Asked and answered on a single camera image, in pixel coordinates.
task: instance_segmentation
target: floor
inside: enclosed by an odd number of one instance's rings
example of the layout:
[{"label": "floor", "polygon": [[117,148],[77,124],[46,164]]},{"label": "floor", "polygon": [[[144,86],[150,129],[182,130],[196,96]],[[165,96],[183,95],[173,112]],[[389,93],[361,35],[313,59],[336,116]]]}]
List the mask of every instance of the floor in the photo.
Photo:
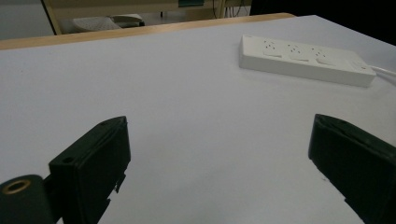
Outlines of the floor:
[{"label": "floor", "polygon": [[[225,17],[243,17],[248,16],[250,7],[231,7],[227,8]],[[191,18],[187,15],[186,11],[165,11],[163,13],[142,13],[138,14],[145,26],[166,24],[166,23],[176,23],[183,21],[190,21]],[[61,26],[67,34],[84,32],[81,26],[76,25],[73,20],[61,21]],[[137,23],[123,24],[123,27],[133,27],[137,26]]]}]

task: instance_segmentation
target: black plastic part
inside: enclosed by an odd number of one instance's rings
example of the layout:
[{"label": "black plastic part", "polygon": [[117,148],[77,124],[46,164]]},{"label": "black plastic part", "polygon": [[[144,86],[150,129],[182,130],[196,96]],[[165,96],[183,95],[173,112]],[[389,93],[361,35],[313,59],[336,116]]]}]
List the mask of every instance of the black plastic part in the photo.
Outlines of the black plastic part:
[{"label": "black plastic part", "polygon": [[1,224],[53,223],[42,180],[39,175],[23,175],[0,185]]},{"label": "black plastic part", "polygon": [[126,117],[105,120],[49,163],[0,185],[0,224],[96,224],[131,160]]},{"label": "black plastic part", "polygon": [[49,163],[60,188],[64,223],[94,224],[106,211],[111,191],[120,188],[131,153],[127,121],[103,121]]},{"label": "black plastic part", "polygon": [[396,147],[317,114],[308,157],[366,224],[396,223]]}]

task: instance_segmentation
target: white table surface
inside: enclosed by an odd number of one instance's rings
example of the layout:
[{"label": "white table surface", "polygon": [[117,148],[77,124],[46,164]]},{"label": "white table surface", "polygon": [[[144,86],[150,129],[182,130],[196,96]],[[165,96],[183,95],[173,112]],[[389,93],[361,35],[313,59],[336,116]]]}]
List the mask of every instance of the white table surface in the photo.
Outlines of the white table surface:
[{"label": "white table surface", "polygon": [[314,116],[396,145],[396,80],[371,87],[238,66],[241,35],[356,51],[396,71],[396,48],[307,16],[0,51],[0,182],[124,115],[132,161],[100,223],[361,224],[307,157]]}]

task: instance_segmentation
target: power outlet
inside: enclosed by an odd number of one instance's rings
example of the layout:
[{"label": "power outlet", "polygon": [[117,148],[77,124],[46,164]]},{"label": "power outlet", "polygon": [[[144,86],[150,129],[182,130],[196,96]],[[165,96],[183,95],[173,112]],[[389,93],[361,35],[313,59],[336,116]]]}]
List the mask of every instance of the power outlet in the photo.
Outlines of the power outlet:
[{"label": "power outlet", "polygon": [[243,35],[239,66],[269,73],[368,87],[375,72],[353,51]]}]

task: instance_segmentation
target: power strip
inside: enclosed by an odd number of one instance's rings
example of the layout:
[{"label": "power strip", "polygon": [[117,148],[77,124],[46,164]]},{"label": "power strip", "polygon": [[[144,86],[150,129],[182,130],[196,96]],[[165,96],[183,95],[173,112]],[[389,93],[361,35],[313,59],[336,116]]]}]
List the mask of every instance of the power strip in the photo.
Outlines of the power strip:
[{"label": "power strip", "polygon": [[376,76],[353,51],[253,35],[242,35],[239,66],[359,87],[369,87]]}]

